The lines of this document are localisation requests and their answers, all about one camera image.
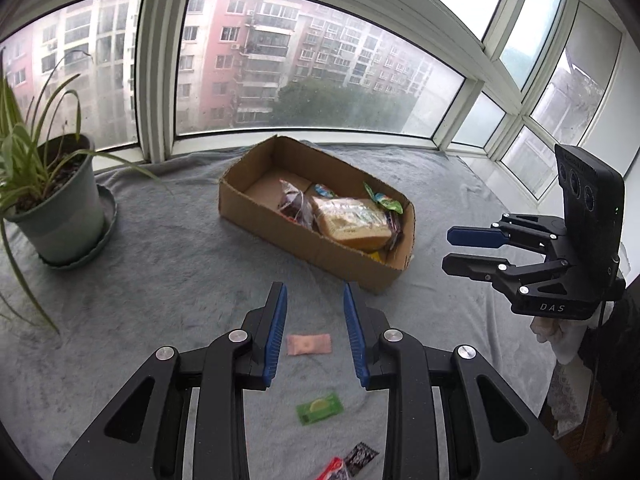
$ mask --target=green packet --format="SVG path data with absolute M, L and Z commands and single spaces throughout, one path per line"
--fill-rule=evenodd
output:
M 402 204 L 398 202 L 398 200 L 392 199 L 390 196 L 387 196 L 383 193 L 373 193 L 373 190 L 369 187 L 369 184 L 364 182 L 364 189 L 367 191 L 367 194 L 376 204 L 380 204 L 383 208 L 389 209 L 389 211 L 395 211 L 398 214 L 402 214 Z
M 338 415 L 338 413 L 342 413 L 342 410 L 340 399 L 335 393 L 296 406 L 298 418 L 303 426 L 324 420 L 332 415 Z

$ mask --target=gray flower pot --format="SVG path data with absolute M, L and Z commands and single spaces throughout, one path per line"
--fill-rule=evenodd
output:
M 94 149 L 94 142 L 80 135 L 76 140 L 68 134 L 49 141 L 49 161 L 58 152 Z M 44 146 L 38 147 L 42 156 Z M 86 156 L 80 169 L 54 195 L 25 213 L 9 214 L 5 218 L 14 222 L 48 263 L 65 265 L 87 254 L 97 243 L 104 224 L 104 212 L 98 199 L 93 157 Z

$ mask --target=soil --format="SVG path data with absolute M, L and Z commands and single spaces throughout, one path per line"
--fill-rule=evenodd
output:
M 55 160 L 55 164 L 52 166 L 53 168 L 62 160 L 61 158 L 57 158 Z M 47 194 L 44 198 L 34 198 L 31 195 L 21 196 L 17 202 L 15 203 L 15 211 L 17 213 L 25 213 L 30 209 L 33 209 L 37 205 L 43 203 L 47 198 L 53 196 L 62 186 L 64 186 L 70 179 L 73 177 L 76 172 L 80 169 L 82 162 L 84 161 L 84 156 L 75 156 L 72 160 L 66 163 L 60 170 L 56 173 L 56 176 L 53 179 L 53 183 L 49 187 Z

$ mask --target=metal screw head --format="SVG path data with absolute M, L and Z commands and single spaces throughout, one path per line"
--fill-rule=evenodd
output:
M 400 341 L 402 339 L 402 332 L 395 328 L 390 328 L 385 332 L 385 339 L 391 342 Z
M 156 358 L 161 361 L 167 361 L 167 359 L 171 359 L 174 356 L 174 353 L 174 349 L 170 346 L 162 346 L 156 350 Z
M 245 339 L 247 339 L 248 334 L 244 330 L 233 330 L 233 332 L 229 333 L 229 341 L 232 343 L 241 343 Z
M 473 359 L 476 357 L 476 349 L 470 345 L 462 345 L 458 348 L 458 355 L 463 359 Z

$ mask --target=gray blanket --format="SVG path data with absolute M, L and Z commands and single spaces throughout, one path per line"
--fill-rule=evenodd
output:
M 460 251 L 446 241 L 450 226 L 487 226 L 504 206 L 457 158 L 393 147 L 330 151 L 415 205 L 414 259 L 384 294 L 366 293 L 369 305 L 425 345 L 475 346 L 539 412 L 555 363 L 551 348 L 536 342 L 530 319 L 513 315 L 491 286 L 446 276 L 440 268 L 445 254 Z M 131 170 L 100 175 L 119 203 L 118 224 L 104 252 L 82 269 L 47 269 L 10 229 L 20 266 L 62 332 L 0 321 L 0 418 L 45 479 L 152 352 L 165 344 L 180 351 L 208 345 L 262 306 L 276 280 L 289 289 L 285 334 L 329 333 L 333 352 L 287 356 L 283 344 L 272 387 L 245 395 L 252 480 L 312 480 L 360 441 L 381 454 L 358 478 L 382 476 L 386 393 L 367 393 L 355 377 L 343 283 L 218 216 L 218 179 L 238 154 L 195 153 L 150 166 L 173 197 Z M 518 264 L 539 261 L 513 248 L 493 254 Z M 4 254 L 0 283 L 28 312 Z M 332 391 L 344 413 L 301 426 L 295 406 Z

